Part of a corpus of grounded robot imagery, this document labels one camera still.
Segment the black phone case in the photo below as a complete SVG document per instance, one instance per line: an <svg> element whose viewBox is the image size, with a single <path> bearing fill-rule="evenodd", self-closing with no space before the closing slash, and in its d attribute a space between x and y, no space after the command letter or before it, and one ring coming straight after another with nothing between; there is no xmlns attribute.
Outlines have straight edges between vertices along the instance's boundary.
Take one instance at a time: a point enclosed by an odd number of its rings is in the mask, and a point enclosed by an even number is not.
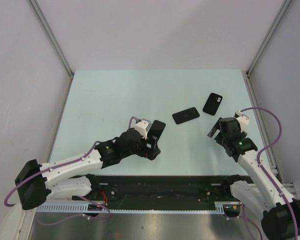
<svg viewBox="0 0 300 240"><path fill-rule="evenodd" d="M223 97L216 93L210 93L208 96L202 111L208 115L215 116L219 106L223 100Z"/></svg>

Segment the phone from clear case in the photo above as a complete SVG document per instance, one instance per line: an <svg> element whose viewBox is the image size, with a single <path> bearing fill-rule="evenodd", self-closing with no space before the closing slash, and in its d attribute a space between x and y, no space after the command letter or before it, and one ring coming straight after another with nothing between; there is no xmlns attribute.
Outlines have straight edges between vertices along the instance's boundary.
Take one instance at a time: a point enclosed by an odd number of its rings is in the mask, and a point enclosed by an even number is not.
<svg viewBox="0 0 300 240"><path fill-rule="evenodd" d="M197 119L199 117L200 114L195 107L191 107L172 114L172 118L177 125Z"/></svg>

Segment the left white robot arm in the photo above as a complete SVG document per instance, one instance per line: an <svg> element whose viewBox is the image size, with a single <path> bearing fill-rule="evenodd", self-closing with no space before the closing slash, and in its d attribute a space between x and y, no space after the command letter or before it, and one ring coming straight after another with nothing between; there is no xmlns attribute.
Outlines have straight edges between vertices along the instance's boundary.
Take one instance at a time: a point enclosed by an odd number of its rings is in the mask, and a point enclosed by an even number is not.
<svg viewBox="0 0 300 240"><path fill-rule="evenodd" d="M53 163L26 162L15 179L16 191L23 210L32 210L48 199L84 197L95 200L101 188L89 172L117 165L132 155L153 161L159 154L162 130L144 136L132 127L119 137L96 141L85 153Z"/></svg>

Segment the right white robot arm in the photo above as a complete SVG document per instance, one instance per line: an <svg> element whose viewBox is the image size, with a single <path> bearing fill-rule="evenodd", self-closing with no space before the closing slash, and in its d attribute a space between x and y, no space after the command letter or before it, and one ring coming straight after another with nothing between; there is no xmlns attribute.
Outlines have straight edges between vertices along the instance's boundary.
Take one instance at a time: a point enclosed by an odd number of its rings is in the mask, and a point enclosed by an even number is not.
<svg viewBox="0 0 300 240"><path fill-rule="evenodd" d="M221 196L243 202L259 219L269 240L298 239L300 236L300 199L296 199L258 158L259 150L245 131L250 120L245 115L219 118L208 133L227 155L242 167L255 188L245 180L235 180L220 188Z"/></svg>

